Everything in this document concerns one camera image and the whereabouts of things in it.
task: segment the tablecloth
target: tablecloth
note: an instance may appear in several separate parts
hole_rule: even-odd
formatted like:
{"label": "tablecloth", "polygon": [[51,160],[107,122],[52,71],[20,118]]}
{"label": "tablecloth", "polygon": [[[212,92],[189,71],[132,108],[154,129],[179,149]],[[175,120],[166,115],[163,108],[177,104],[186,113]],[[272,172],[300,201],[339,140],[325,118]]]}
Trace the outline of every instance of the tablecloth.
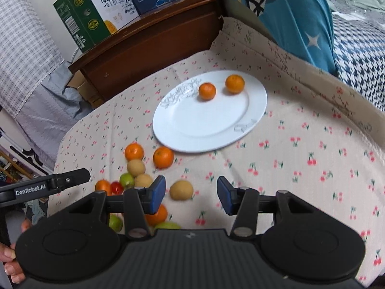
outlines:
{"label": "tablecloth", "polygon": [[[224,149],[176,153],[169,169],[155,169],[152,155],[159,143],[152,118],[161,99],[190,77],[222,69],[249,73],[263,83],[268,104],[261,121]],[[55,172],[84,167],[91,181],[50,197],[48,215],[91,193],[97,180],[117,180],[126,171],[125,147],[138,142],[147,173],[164,175],[167,188],[179,179],[194,186],[193,197],[185,202],[166,193],[168,220],[184,229],[229,230],[234,217],[225,214],[216,195],[218,176],[266,195],[286,189],[361,235],[366,256],[357,279],[367,286],[384,267],[384,124],[384,115],[353,89],[243,23],[224,18],[210,50],[145,78],[68,132]],[[271,215],[259,216],[257,232],[271,225]]]}

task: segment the blue gripper pad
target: blue gripper pad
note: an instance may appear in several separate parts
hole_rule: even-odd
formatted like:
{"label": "blue gripper pad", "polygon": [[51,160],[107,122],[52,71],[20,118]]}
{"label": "blue gripper pad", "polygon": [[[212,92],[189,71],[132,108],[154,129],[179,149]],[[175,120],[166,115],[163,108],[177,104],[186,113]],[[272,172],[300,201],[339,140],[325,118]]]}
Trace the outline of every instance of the blue gripper pad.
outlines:
{"label": "blue gripper pad", "polygon": [[166,179],[164,176],[158,176],[151,186],[148,188],[152,192],[150,202],[150,214],[158,212],[159,206],[162,203],[164,195],[166,193]]}
{"label": "blue gripper pad", "polygon": [[223,176],[218,177],[217,194],[226,214],[236,215],[239,208],[237,189]]}

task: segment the barcode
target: barcode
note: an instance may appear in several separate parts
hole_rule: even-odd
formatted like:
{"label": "barcode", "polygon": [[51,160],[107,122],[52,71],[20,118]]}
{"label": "barcode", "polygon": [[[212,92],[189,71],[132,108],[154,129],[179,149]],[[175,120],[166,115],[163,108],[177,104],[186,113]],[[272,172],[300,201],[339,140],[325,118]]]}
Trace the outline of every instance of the barcode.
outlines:
{"label": "barcode", "polygon": [[77,23],[75,22],[72,16],[68,17],[65,21],[66,26],[68,27],[71,34],[76,34],[80,29]]}

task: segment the green apple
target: green apple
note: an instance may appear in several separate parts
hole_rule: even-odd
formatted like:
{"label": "green apple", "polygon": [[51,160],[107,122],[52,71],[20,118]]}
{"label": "green apple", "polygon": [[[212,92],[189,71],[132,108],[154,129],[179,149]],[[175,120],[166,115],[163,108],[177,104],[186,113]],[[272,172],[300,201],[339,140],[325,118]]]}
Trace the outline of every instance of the green apple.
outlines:
{"label": "green apple", "polygon": [[120,232],[123,228],[123,221],[119,216],[110,214],[110,222],[108,225],[113,231]]}
{"label": "green apple", "polygon": [[173,222],[163,222],[155,225],[155,230],[157,229],[182,229],[177,223]]}
{"label": "green apple", "polygon": [[120,176],[119,182],[121,183],[124,189],[133,188],[135,184],[134,178],[129,173],[125,173]]}

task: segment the finger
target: finger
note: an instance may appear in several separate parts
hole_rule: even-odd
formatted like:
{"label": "finger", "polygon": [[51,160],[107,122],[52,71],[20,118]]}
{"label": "finger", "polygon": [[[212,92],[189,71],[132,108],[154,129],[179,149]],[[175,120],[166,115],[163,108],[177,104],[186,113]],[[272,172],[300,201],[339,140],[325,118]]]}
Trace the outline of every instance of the finger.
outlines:
{"label": "finger", "polygon": [[22,281],[26,279],[26,276],[24,274],[19,274],[16,276],[11,276],[11,280],[14,284],[20,284]]}
{"label": "finger", "polygon": [[23,273],[22,268],[20,267],[20,264],[18,263],[18,261],[5,263],[4,270],[8,276],[15,276]]}
{"label": "finger", "polygon": [[0,261],[11,262],[15,259],[15,251],[0,243]]}
{"label": "finger", "polygon": [[29,219],[25,219],[24,222],[22,222],[22,232],[25,232],[27,229],[32,227],[32,223]]}

